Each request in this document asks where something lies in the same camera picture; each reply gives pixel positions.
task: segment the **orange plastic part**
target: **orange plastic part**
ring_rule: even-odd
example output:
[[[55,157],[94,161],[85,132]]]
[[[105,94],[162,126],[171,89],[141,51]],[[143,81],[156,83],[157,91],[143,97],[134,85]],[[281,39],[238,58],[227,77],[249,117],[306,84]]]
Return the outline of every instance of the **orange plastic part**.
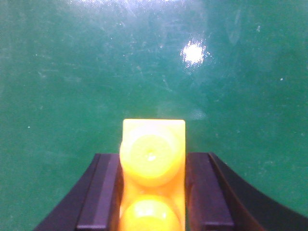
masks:
[[[119,231],[185,231],[185,121],[125,119]]]

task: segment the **green background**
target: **green background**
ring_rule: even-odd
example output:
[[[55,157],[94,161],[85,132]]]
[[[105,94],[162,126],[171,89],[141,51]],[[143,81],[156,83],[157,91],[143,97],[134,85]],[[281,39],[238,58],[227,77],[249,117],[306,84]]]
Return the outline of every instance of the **green background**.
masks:
[[[34,228],[124,118],[185,119],[188,151],[308,216],[308,2],[0,0],[0,230]]]

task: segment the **yellow plastic piece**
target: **yellow plastic piece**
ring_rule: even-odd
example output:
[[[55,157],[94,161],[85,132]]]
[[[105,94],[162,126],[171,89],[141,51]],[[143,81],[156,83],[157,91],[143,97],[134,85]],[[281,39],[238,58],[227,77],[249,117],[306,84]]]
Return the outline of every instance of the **yellow plastic piece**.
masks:
[[[185,231],[185,121],[125,119],[119,231]]]

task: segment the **scratched surface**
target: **scratched surface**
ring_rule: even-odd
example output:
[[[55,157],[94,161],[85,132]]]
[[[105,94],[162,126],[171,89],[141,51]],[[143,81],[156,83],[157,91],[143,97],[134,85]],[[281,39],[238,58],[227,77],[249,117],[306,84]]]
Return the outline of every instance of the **scratched surface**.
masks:
[[[124,118],[182,118],[213,151],[308,216],[308,4],[0,1],[0,230],[29,231]]]

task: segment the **circular bump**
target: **circular bump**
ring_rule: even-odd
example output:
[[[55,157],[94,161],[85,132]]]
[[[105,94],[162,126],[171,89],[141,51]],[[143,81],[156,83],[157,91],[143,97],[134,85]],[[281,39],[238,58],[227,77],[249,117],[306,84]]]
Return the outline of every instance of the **circular bump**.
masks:
[[[178,172],[181,158],[177,138],[161,126],[143,126],[131,131],[120,148],[125,174],[147,187],[169,182]]]
[[[143,197],[123,213],[120,231],[180,231],[178,217],[159,197]]]

